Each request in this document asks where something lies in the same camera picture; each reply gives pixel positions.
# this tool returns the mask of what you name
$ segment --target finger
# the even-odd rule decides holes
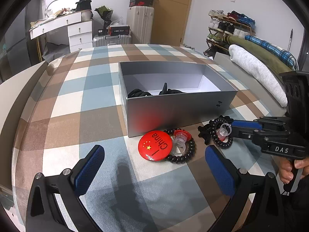
[[[293,179],[293,174],[291,172],[288,172],[286,170],[283,170],[283,169],[280,169],[279,170],[279,177],[280,177],[280,180],[283,182],[283,183],[288,183],[289,181],[291,181]]]
[[[304,170],[303,170],[303,172],[302,172],[302,175],[303,175],[303,176],[309,175],[309,166],[304,168]]]
[[[280,180],[283,182],[283,184],[288,184],[290,181],[288,181],[287,179],[285,178],[281,178],[280,177]]]
[[[306,159],[303,160],[295,160],[294,161],[294,165],[296,169],[300,169],[300,168],[304,168],[309,166],[309,157],[307,157]]]
[[[292,163],[287,160],[286,158],[280,158],[280,168],[286,170],[286,171],[292,171]]]

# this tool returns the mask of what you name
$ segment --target white desk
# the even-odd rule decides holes
[[[90,10],[78,11],[48,21],[47,23],[30,30],[30,38],[34,39],[60,27],[68,26],[71,52],[92,48],[92,20],[85,21],[85,18],[89,18],[89,12]]]

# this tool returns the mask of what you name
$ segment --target red plastic cap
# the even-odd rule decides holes
[[[146,133],[138,143],[139,154],[146,160],[158,161],[165,159],[171,152],[171,137],[162,131]]]
[[[177,134],[183,134],[184,136],[186,136],[187,137],[187,141],[189,141],[192,138],[192,135],[190,133],[188,133],[187,131],[185,131],[185,130],[176,130],[174,132],[174,135],[176,136]]]

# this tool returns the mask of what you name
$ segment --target blue plaid blanket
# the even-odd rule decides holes
[[[299,70],[299,66],[298,66],[298,63],[296,61],[296,58],[290,52],[283,50],[283,49],[281,49],[277,46],[274,46],[271,43],[269,43],[265,40],[262,40],[258,37],[255,37],[255,36],[249,36],[249,35],[245,36],[245,40],[253,42],[253,43],[261,46],[262,48],[268,50],[270,53],[272,53],[273,55],[278,57],[280,59],[280,61],[282,61],[282,63],[287,65],[292,70]]]

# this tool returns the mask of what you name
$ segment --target plastic bag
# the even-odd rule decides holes
[[[107,27],[107,29],[109,29],[110,26],[123,25],[123,24],[124,24],[123,17],[120,17],[119,19],[112,21],[112,23]]]

